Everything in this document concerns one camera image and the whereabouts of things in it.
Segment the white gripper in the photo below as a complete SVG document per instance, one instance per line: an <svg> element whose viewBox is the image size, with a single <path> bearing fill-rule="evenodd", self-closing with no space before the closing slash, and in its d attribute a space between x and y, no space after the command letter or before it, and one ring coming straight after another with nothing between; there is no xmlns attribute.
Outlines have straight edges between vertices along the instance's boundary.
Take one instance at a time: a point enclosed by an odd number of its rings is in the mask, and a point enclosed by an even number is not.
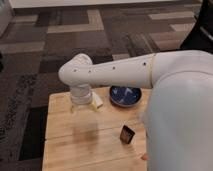
<svg viewBox="0 0 213 171"><path fill-rule="evenodd" d="M71 100L77 104L72 104L70 107L71 113L75 113L78 109L78 105L86 105L92 101L92 91L89 84L83 84L70 88ZM96 103L90 103L90 108L94 111L98 110Z"/></svg>

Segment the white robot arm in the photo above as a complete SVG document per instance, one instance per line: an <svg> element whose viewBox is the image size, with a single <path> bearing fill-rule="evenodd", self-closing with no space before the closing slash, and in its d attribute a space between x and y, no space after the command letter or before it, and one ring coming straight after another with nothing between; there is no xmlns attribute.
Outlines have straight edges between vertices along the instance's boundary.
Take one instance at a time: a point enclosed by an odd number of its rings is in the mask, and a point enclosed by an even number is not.
<svg viewBox="0 0 213 171"><path fill-rule="evenodd" d="M92 64L78 54L62 65L70 88L98 84L151 91L142 122L148 171L213 171L213 54L151 53Z"/></svg>

